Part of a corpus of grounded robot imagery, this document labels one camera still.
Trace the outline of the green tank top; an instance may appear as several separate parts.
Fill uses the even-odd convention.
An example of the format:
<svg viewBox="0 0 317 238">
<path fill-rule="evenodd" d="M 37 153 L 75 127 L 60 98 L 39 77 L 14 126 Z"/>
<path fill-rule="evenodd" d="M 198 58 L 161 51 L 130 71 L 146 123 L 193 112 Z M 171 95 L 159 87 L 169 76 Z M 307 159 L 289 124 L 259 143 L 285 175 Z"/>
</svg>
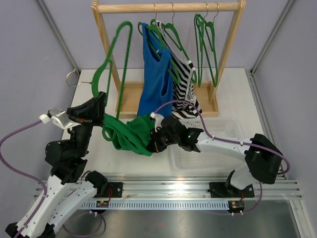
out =
<svg viewBox="0 0 317 238">
<path fill-rule="evenodd" d="M 150 120 L 149 114 L 138 116 L 128 122 L 122 122 L 106 114 L 102 126 L 102 135 L 117 150 L 151 156 L 152 152 L 147 150 L 147 145 L 150 142 L 150 132 L 154 129 L 154 126 L 155 123 Z"/>
</svg>

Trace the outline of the blue tank top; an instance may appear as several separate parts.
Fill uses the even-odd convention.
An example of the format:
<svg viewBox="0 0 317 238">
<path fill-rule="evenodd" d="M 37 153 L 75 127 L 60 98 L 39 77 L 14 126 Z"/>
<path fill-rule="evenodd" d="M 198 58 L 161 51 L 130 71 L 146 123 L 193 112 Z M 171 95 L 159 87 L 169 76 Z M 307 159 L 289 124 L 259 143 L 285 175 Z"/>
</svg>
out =
<svg viewBox="0 0 317 238">
<path fill-rule="evenodd" d="M 157 112 L 164 117 L 171 115 L 172 104 L 160 108 L 163 104 L 173 99 L 173 78 L 167 71 L 171 69 L 171 55 L 165 47 L 159 49 L 158 44 L 146 28 L 148 24 L 142 23 L 143 32 L 143 59 L 144 59 L 144 86 L 139 101 L 138 116 Z M 154 46 L 156 52 L 161 56 L 159 59 L 150 46 Z"/>
</svg>

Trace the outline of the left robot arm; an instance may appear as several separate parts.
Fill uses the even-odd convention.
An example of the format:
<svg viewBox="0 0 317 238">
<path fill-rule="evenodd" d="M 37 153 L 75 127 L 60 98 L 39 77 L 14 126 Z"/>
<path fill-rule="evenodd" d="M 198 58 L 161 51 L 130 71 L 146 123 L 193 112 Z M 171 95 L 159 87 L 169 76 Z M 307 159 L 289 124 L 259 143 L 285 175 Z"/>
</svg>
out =
<svg viewBox="0 0 317 238">
<path fill-rule="evenodd" d="M 53 238 L 65 221 L 88 199 L 102 197 L 107 191 L 107 179 L 97 171 L 87 178 L 73 194 L 67 195 L 82 175 L 88 146 L 95 126 L 102 126 L 106 107 L 106 93 L 99 92 L 87 102 L 66 111 L 51 109 L 39 120 L 21 129 L 22 132 L 40 123 L 52 122 L 67 130 L 69 139 L 52 141 L 45 148 L 45 161 L 52 169 L 47 183 L 41 180 L 41 194 L 28 213 L 9 224 L 5 232 L 11 238 Z"/>
</svg>

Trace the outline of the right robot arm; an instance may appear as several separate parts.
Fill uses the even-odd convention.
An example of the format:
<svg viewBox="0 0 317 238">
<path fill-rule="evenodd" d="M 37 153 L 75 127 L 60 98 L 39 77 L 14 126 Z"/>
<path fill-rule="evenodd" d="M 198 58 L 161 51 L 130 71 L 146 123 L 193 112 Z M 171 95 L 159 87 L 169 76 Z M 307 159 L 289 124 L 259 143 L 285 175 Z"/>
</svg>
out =
<svg viewBox="0 0 317 238">
<path fill-rule="evenodd" d="M 152 113 L 150 120 L 155 125 L 147 145 L 150 152 L 160 153 L 176 144 L 187 152 L 219 153 L 245 163 L 244 167 L 231 171 L 225 182 L 210 184 L 212 198 L 242 197 L 257 181 L 275 183 L 282 153 L 264 135 L 256 133 L 250 139 L 231 139 L 212 135 L 205 128 L 186 127 L 172 116 Z"/>
</svg>

